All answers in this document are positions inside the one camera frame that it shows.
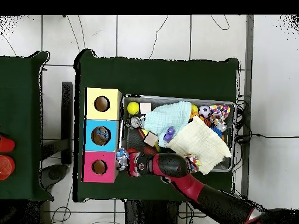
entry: box hole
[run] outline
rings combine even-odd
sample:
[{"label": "box hole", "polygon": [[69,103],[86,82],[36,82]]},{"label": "box hole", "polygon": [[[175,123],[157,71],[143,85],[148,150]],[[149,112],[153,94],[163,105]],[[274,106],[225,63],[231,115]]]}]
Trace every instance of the box hole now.
[{"label": "box hole", "polygon": [[96,160],[92,163],[92,171],[96,174],[104,174],[107,171],[107,164],[103,160]]},{"label": "box hole", "polygon": [[105,96],[99,96],[95,100],[95,109],[100,112],[105,112],[109,109],[110,107],[110,102],[107,97]]},{"label": "box hole", "polygon": [[111,132],[104,126],[96,127],[91,133],[91,140],[93,143],[104,146],[111,139]]}]

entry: red robotic arm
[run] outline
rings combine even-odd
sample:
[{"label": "red robotic arm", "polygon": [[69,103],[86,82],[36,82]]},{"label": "red robotic arm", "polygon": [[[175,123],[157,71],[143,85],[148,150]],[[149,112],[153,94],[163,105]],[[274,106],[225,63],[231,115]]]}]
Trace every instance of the red robotic arm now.
[{"label": "red robotic arm", "polygon": [[273,224],[281,222],[279,212],[283,213],[284,210],[274,210],[276,218],[269,217],[269,215],[273,215],[273,211],[269,211],[249,220],[255,209],[254,205],[201,183],[189,173],[186,160],[177,154],[159,153],[153,155],[151,153],[146,155],[142,152],[134,152],[132,149],[128,151],[130,153],[128,168],[130,176],[154,174],[168,178],[180,193],[191,199],[193,204],[196,204],[196,208],[220,224]]}]

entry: shape sorter box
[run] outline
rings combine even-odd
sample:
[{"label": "shape sorter box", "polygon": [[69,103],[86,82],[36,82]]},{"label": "shape sorter box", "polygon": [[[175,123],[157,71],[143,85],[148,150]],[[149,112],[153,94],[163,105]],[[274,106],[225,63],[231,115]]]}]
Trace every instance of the shape sorter box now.
[{"label": "shape sorter box", "polygon": [[[86,118],[89,120],[119,120],[121,93],[117,89],[86,88]],[[97,99],[107,101],[107,109],[96,108]]]},{"label": "shape sorter box", "polygon": [[[92,132],[97,127],[105,127],[110,139],[105,145],[97,145],[92,140]],[[119,144],[119,122],[108,120],[87,120],[86,121],[86,144],[85,151],[106,151],[112,152],[118,150]]]},{"label": "shape sorter box", "polygon": [[[93,164],[98,160],[105,164],[106,168],[103,174],[96,173],[93,168]],[[114,183],[118,175],[116,170],[116,152],[85,152],[83,170],[83,182]]]}]

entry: green tablecloth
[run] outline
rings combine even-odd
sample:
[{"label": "green tablecloth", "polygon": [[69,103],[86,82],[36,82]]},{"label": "green tablecloth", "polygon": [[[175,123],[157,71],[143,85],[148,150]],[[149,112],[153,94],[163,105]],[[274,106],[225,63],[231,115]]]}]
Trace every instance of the green tablecloth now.
[{"label": "green tablecloth", "polygon": [[[127,58],[96,58],[92,50],[78,54],[75,85],[75,153],[82,152],[84,88],[118,89],[123,94],[180,97],[235,102],[238,60],[164,61]],[[75,199],[127,198],[131,200],[185,201],[158,176],[129,177],[120,172],[114,183],[83,183],[81,156],[74,162]],[[200,181],[219,190],[231,191],[232,172],[195,174]]]},{"label": "green tablecloth", "polygon": [[9,155],[16,168],[0,181],[0,199],[50,200],[39,184],[41,111],[39,72],[47,52],[28,58],[0,57],[0,132],[16,143]]}]

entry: red container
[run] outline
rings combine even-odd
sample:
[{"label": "red container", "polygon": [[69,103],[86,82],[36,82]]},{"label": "red container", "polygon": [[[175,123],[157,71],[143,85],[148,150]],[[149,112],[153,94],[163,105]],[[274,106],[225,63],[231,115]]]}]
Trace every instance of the red container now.
[{"label": "red container", "polygon": [[6,155],[0,155],[0,180],[7,179],[15,169],[15,162]]},{"label": "red container", "polygon": [[10,152],[15,148],[15,142],[4,136],[0,136],[0,152]]}]

